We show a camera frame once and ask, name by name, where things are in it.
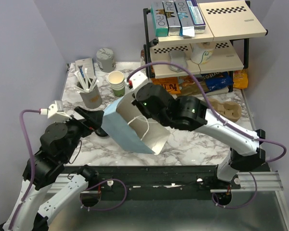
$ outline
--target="black and white checkered strip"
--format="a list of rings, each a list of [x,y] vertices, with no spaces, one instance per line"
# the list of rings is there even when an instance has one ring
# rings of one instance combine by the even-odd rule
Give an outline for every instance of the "black and white checkered strip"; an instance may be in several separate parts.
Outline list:
[[[207,9],[208,14],[221,14],[221,13],[237,13],[247,11],[244,6],[237,7],[227,7],[227,8],[217,8],[217,9]]]
[[[215,49],[226,48],[226,47],[229,47],[228,42],[220,42],[220,43],[216,43],[215,45]]]
[[[180,47],[167,47],[167,48],[154,48],[155,54],[162,54],[168,53],[170,51],[188,51],[187,46],[180,46]]]

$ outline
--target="yellow snack package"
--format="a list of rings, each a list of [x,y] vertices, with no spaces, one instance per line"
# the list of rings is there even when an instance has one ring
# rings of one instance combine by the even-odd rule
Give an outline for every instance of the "yellow snack package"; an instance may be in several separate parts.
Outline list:
[[[247,69],[235,71],[233,74],[233,87],[237,89],[245,89],[249,84]]]

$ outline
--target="gray canister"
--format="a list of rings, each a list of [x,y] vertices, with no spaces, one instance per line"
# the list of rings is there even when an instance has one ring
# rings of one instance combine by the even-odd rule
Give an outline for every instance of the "gray canister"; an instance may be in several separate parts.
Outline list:
[[[102,104],[102,97],[101,97],[101,94],[100,94],[100,91],[98,90],[98,87],[96,86],[92,91],[88,92],[88,93],[79,93],[85,106],[87,108],[90,108],[90,109],[95,109],[99,106],[101,106]]]
[[[109,73],[116,68],[114,52],[111,49],[99,49],[96,53],[96,61],[101,71]]]

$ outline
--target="paper bag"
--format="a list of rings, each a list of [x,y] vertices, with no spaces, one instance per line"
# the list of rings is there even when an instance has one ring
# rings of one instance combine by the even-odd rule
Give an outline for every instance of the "paper bag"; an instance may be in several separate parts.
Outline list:
[[[110,104],[104,110],[102,129],[125,151],[159,154],[170,132],[155,120],[144,119],[133,99],[130,92]]]

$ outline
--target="marble table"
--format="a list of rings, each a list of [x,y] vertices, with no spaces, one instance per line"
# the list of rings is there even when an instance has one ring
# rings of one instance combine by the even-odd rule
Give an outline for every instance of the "marble table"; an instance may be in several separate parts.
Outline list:
[[[139,67],[138,62],[117,63],[116,70],[124,73],[125,78],[130,72]],[[106,77],[108,73],[102,72],[97,64],[94,64],[95,75],[99,79],[99,91],[103,98],[102,105],[96,110],[103,110],[117,99],[112,93]],[[75,63],[72,63],[68,73],[62,101],[65,111],[75,118],[81,118],[73,109],[76,106],[84,106],[80,95],[73,90],[76,84],[74,76]],[[210,96],[221,102],[235,101],[242,107],[242,117],[237,124],[252,129],[244,98],[240,90]],[[179,131],[167,128],[171,135],[159,155],[129,153],[121,149],[110,137],[101,138],[95,133],[82,141],[79,156],[73,163],[74,166],[84,164],[92,166],[173,166],[173,165],[216,165],[222,162],[229,152],[229,147],[212,137],[197,132]],[[75,150],[72,160],[76,157],[78,148]]]

